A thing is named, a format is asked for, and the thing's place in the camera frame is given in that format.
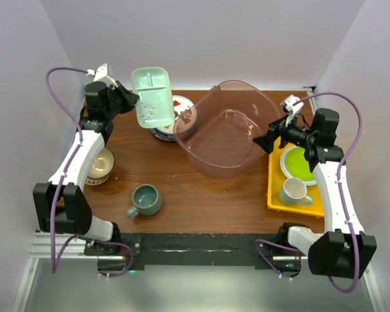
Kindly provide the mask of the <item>mint green divided tray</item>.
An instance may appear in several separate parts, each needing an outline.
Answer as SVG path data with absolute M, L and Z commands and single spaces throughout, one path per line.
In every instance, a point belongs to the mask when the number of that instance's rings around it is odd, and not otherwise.
M 160 67 L 136 69 L 131 74 L 133 93 L 139 96 L 136 117 L 144 129 L 174 123 L 174 105 L 168 72 Z

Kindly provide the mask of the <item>pink translucent plastic bin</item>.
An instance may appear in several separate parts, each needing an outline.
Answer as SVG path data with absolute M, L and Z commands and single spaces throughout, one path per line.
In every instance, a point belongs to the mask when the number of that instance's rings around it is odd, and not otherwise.
M 211 177 L 236 177 L 264 155 L 253 142 L 281 118 L 280 108 L 262 91 L 239 80 L 224 81 L 196 102 L 196 124 L 175 141 L 189 162 Z

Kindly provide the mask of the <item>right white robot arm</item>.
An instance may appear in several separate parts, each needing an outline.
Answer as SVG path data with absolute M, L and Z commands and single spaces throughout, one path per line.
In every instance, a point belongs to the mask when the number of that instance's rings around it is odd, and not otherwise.
M 339 113 L 317 109 L 311 127 L 297 124 L 284 116 L 270 123 L 266 134 L 253 139 L 265 152 L 272 153 L 275 141 L 304 149 L 324 210 L 324 233 L 318 235 L 308 227 L 284 223 L 276 240 L 278 251 L 292 255 L 300 250 L 308 257 L 312 274 L 336 278 L 360 278 L 376 249 L 375 237 L 365 234 L 359 222 L 346 181 L 343 150 L 335 145 Z

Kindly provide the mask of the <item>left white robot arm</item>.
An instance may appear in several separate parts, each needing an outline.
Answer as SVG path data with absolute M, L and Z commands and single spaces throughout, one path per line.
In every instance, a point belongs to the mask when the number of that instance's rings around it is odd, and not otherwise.
M 86 85 L 86 105 L 74 118 L 77 132 L 58 170 L 32 191 L 41 231 L 65 233 L 94 242 L 107 255 L 121 247 L 118 225 L 93 215 L 83 189 L 94 160 L 113 129 L 113 119 L 134 109 L 139 97 L 119 81 L 98 79 Z

